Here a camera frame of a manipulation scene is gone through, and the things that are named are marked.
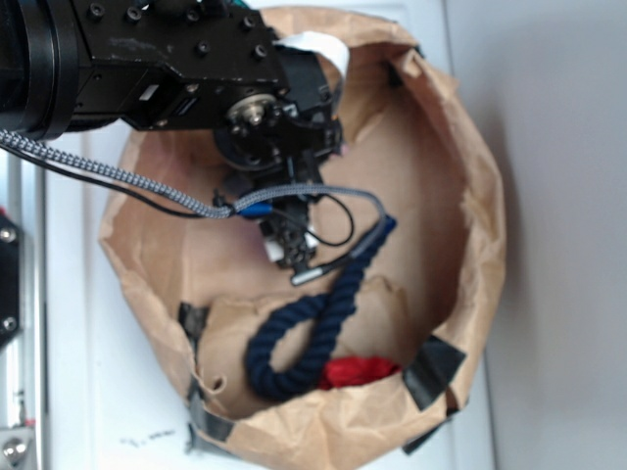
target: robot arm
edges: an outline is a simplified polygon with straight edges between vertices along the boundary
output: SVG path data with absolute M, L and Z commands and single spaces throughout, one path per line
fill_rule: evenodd
M 0 128 L 32 139 L 119 118 L 146 131 L 213 129 L 250 190 L 321 183 L 342 130 L 317 58 L 276 45 L 259 12 L 232 3 L 0 0 Z M 318 199 L 280 198 L 261 217 L 276 261 L 296 274 L 314 255 Z

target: cable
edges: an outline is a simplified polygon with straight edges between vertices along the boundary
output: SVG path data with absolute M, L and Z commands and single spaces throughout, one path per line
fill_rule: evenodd
M 103 188 L 107 188 L 113 191 L 118 191 L 120 193 L 123 193 L 127 196 L 130 196 L 131 198 L 135 198 L 138 201 L 141 201 L 144 204 L 147 204 L 148 206 L 150 206 L 153 209 L 156 209 L 157 211 L 160 212 L 164 212 L 167 213 L 168 215 L 174 215 L 176 217 L 183 217 L 183 218 L 203 218 L 201 215 L 198 215 L 194 212 L 180 212 L 180 211 L 175 211 L 173 209 L 167 208 L 165 206 L 162 206 L 159 203 L 154 202 L 153 200 L 145 197 L 142 194 L 139 194 L 136 191 L 133 191 L 132 189 L 128 189 L 128 188 L 124 188 L 123 186 L 119 186 L 117 184 L 113 184 L 113 183 L 108 183 L 107 181 L 102 181 L 100 179 L 96 179 L 96 178 L 92 178 L 90 176 L 85 176 L 83 174 L 78 174 L 78 173 L 74 173 L 71 171 L 67 171 L 66 169 L 63 168 L 59 168 L 58 166 L 55 166 L 53 164 L 48 164 L 47 162 L 43 162 L 42 160 L 36 159 L 34 157 L 31 157 L 27 154 L 25 154 L 24 152 L 20 152 L 18 150 L 12 149 L 4 144 L 0 144 L 0 149 L 3 149 L 13 155 L 15 155 L 16 157 L 18 157 L 19 159 L 22 159 L 26 162 L 29 162 L 33 165 L 37 165 L 40 166 L 44 169 L 47 169 L 49 171 L 61 174 L 63 176 L 66 176 L 68 178 L 72 178 L 78 181 L 82 181 L 84 183 L 90 183 L 90 184 L 95 184 L 97 186 L 101 186 Z
M 195 212 L 204 217 L 229 218 L 233 215 L 233 210 L 230 207 L 214 208 L 207 206 L 201 201 L 198 201 L 197 199 L 194 199 L 177 189 L 167 186 L 164 183 L 155 181 L 154 179 L 147 178 L 140 174 L 133 173 L 132 171 L 127 171 L 110 164 L 94 162 L 77 155 L 69 154 L 68 152 L 46 147 L 39 142 L 35 142 L 21 136 L 17 132 L 9 132 L 7 130 L 0 129 L 0 143 L 13 150 L 18 150 L 34 157 L 38 157 L 40 160 L 48 160 L 56 164 L 72 166 L 106 178 L 115 179 L 116 181 L 135 186 L 139 189 L 150 191 L 151 193 L 170 199 L 184 208 L 189 209 L 191 212 Z
M 159 181 L 155 181 L 140 174 L 133 173 L 132 171 L 127 171 L 110 164 L 94 162 L 83 157 L 46 147 L 45 145 L 21 136 L 17 132 L 0 129 L 0 144 L 3 144 L 5 146 L 3 148 L 5 149 L 11 149 L 10 151 L 12 153 L 15 153 L 14 151 L 21 152 L 23 156 L 33 158 L 39 163 L 49 160 L 60 165 L 72 166 L 83 171 L 89 171 L 106 178 L 121 181 L 139 189 L 150 191 L 158 196 L 170 199 L 180 206 L 189 209 L 191 212 L 208 218 L 229 218 L 244 211 L 246 208 L 253 206 L 254 204 L 273 201 L 287 196 L 342 194 L 369 200 L 379 214 L 379 220 L 374 225 L 373 229 L 370 230 L 365 237 L 360 239 L 347 254 L 332 262 L 321 264 L 293 276 L 293 285 L 300 285 L 304 282 L 316 279 L 330 270 L 345 265 L 352 259 L 358 258 L 368 249 L 369 246 L 375 243 L 377 238 L 385 231 L 385 208 L 376 196 L 359 189 L 345 188 L 341 186 L 326 186 L 324 184 L 286 184 L 254 191 L 235 201 L 232 205 L 225 205 L 216 208 L 207 206 L 201 201 Z
M 272 212 L 289 220 L 297 227 L 302 228 L 303 230 L 305 230 L 305 232 L 307 232 L 309 235 L 314 237 L 322 245 L 326 245 L 327 247 L 333 247 L 333 248 L 343 247 L 344 245 L 349 243 L 351 239 L 353 238 L 353 235 L 355 235 L 355 220 L 353 219 L 353 213 L 342 201 L 340 201 L 336 197 L 331 196 L 330 194 L 325 194 L 324 197 L 335 202 L 340 208 L 342 208 L 342 210 L 344 211 L 344 213 L 349 219 L 349 223 L 351 225 L 349 235 L 341 242 L 329 242 L 328 240 L 323 239 L 322 237 L 317 235 L 314 231 L 312 231 L 305 223 L 303 223 L 301 220 L 299 220 L 298 218 L 294 217 L 293 215 L 291 215 L 290 213 L 286 211 L 282 211 L 281 209 L 277 209 L 277 208 L 272 208 Z

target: blue connector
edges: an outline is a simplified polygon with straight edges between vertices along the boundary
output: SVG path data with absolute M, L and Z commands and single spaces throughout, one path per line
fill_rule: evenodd
M 272 213 L 272 204 L 256 203 L 241 210 L 237 214 L 246 218 L 258 218 L 263 217 L 264 215 L 269 215 L 270 213 Z

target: gray braided cable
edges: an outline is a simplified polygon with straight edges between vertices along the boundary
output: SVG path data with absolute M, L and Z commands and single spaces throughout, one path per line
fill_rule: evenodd
M 117 166 L 94 162 L 92 160 L 69 154 L 59 149 L 47 147 L 35 142 L 16 132 L 0 129 L 0 142 L 21 152 L 29 153 L 44 161 L 71 166 L 76 169 L 95 173 L 106 178 L 111 178 L 139 189 L 163 196 L 190 211 L 208 218 L 228 218 L 232 215 L 230 208 L 214 208 L 207 206 L 197 199 L 178 191 L 177 189 L 160 183 L 154 179 L 127 171 Z
M 100 176 L 111 178 L 116 181 L 150 191 L 151 193 L 163 196 L 164 198 L 167 198 L 182 207 L 197 213 L 198 215 L 208 218 L 229 218 L 234 215 L 235 212 L 241 212 L 256 203 L 262 203 L 287 196 L 342 194 L 346 196 L 365 198 L 371 201 L 376 207 L 379 213 L 379 221 L 374 230 L 371 230 L 370 233 L 351 250 L 351 256 L 353 258 L 361 255 L 385 230 L 386 212 L 383 205 L 376 196 L 359 189 L 345 188 L 341 186 L 327 186 L 324 184 L 288 184 L 254 191 L 235 201 L 232 207 L 215 208 L 207 206 L 197 199 L 194 199 L 191 196 L 172 188 L 171 186 L 167 186 L 167 184 L 155 181 L 154 179 L 118 168 L 117 166 L 94 162 L 93 160 L 79 157 L 59 149 L 47 147 L 39 142 L 23 137 L 16 132 L 0 129 L 0 142 L 5 144 L 7 147 L 31 154 L 44 161 L 51 161 L 59 165 L 71 166 L 73 168 L 95 173 Z

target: white surface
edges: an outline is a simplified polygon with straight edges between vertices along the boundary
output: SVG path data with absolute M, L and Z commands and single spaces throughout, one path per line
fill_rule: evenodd
M 461 95 L 506 175 L 498 467 L 627 468 L 627 2 L 447 3 Z
M 346 79 L 351 51 L 346 44 L 335 36 L 316 31 L 304 31 L 300 34 L 284 37 L 274 44 L 320 54 L 342 74 L 342 80 Z
M 440 54 L 445 66 L 448 63 L 439 1 L 345 3 L 353 9 L 387 13 L 422 30 L 415 34 L 423 38 L 425 49 L 434 51 L 433 57 Z M 115 163 L 127 131 L 123 124 L 115 124 L 82 138 L 68 135 L 56 145 Z M 48 175 L 52 470 L 256 468 L 211 454 L 183 452 L 187 411 L 154 359 L 96 244 L 106 197 L 100 188 Z M 405 457 L 395 451 L 366 468 L 392 466 L 494 468 L 483 373 L 467 411 L 420 452 Z

